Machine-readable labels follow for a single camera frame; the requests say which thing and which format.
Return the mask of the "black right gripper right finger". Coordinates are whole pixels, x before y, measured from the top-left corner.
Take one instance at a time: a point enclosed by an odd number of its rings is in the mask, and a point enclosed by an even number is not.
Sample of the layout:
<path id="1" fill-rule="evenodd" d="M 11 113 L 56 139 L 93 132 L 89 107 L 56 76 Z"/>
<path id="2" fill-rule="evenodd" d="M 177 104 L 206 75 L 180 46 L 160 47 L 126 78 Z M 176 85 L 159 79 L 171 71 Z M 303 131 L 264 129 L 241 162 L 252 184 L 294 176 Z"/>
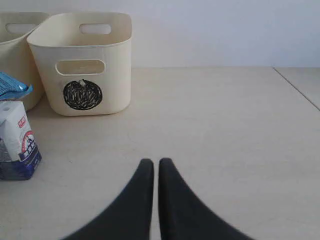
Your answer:
<path id="1" fill-rule="evenodd" d="M 162 240 L 251 240 L 208 208 L 170 158 L 158 169 L 158 215 Z"/>

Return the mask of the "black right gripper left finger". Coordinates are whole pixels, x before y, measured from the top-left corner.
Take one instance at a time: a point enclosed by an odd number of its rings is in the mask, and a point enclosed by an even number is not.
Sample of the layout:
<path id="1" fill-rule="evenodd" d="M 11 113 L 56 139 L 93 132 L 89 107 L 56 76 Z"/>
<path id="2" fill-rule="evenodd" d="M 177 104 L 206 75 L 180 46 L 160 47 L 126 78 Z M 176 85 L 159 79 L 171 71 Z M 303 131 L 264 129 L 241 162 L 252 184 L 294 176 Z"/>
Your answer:
<path id="1" fill-rule="evenodd" d="M 142 159 L 114 201 L 66 240 L 149 240 L 154 194 L 154 163 Z"/>

